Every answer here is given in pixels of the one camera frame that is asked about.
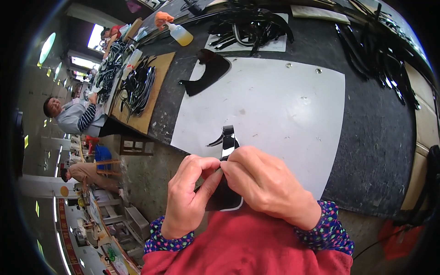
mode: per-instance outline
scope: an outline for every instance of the person's left hand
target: person's left hand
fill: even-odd
[[[181,238],[200,225],[206,204],[223,175],[221,169],[214,172],[219,167],[217,158],[189,155],[183,159],[168,183],[168,203],[161,229],[165,239]],[[200,176],[205,181],[195,193],[195,182]]]

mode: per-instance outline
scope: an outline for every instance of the blue patterned sleeve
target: blue patterned sleeve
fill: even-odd
[[[143,249],[144,254],[159,250],[167,250],[171,252],[179,251],[194,241],[194,231],[191,231],[180,239],[167,240],[162,237],[161,229],[164,219],[165,216],[160,216],[150,224],[151,238],[145,242],[145,247]]]
[[[298,238],[310,249],[332,249],[352,255],[354,242],[350,240],[342,224],[337,220],[338,207],[334,202],[318,201],[322,209],[321,219],[315,228],[304,231],[295,227]]]
[[[78,120],[78,129],[80,132],[84,132],[84,130],[90,125],[90,123],[95,118],[96,113],[96,105],[90,104],[84,114]]]

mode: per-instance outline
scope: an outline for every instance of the glue bottle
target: glue bottle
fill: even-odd
[[[181,45],[186,46],[193,40],[192,34],[190,34],[181,25],[174,25],[170,22],[165,22],[168,25],[169,34]]]

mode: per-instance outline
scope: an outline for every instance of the round sign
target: round sign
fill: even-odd
[[[66,186],[61,187],[59,191],[63,197],[67,197],[69,195],[69,189]]]

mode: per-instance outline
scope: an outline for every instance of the wooden stool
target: wooden stool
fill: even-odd
[[[98,169],[98,165],[107,165],[107,164],[117,164],[120,163],[121,161],[117,160],[117,159],[111,159],[108,161],[93,161],[95,163],[95,167],[96,167],[96,173],[97,174],[105,174],[105,175],[116,175],[116,176],[121,176],[121,173],[115,172],[113,170],[100,170]]]
[[[126,141],[130,141],[133,142],[133,146],[132,147],[126,147],[125,146],[125,142]],[[138,148],[136,147],[136,142],[141,142],[142,143],[142,148]],[[145,152],[145,145],[147,143],[154,143],[154,141],[152,141],[149,138],[144,138],[144,139],[136,139],[136,138],[132,138],[132,137],[128,137],[128,136],[121,136],[121,146],[119,149],[119,155],[120,156],[153,156],[154,152]]]

